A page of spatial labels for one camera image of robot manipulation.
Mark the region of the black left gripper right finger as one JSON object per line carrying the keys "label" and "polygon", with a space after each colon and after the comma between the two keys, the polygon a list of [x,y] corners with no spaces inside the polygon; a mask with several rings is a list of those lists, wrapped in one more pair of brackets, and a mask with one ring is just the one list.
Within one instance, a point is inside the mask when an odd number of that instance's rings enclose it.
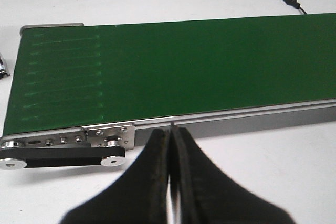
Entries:
{"label": "black left gripper right finger", "polygon": [[293,223],[223,173],[184,127],[170,129],[170,177],[181,223]]}

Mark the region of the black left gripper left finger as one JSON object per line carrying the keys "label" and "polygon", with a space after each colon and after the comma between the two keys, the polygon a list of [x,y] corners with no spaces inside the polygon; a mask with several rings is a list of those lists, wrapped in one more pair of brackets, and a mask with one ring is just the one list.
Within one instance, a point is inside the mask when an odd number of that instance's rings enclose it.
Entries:
{"label": "black left gripper left finger", "polygon": [[123,175],[61,223],[167,223],[168,150],[168,133],[153,130]]}

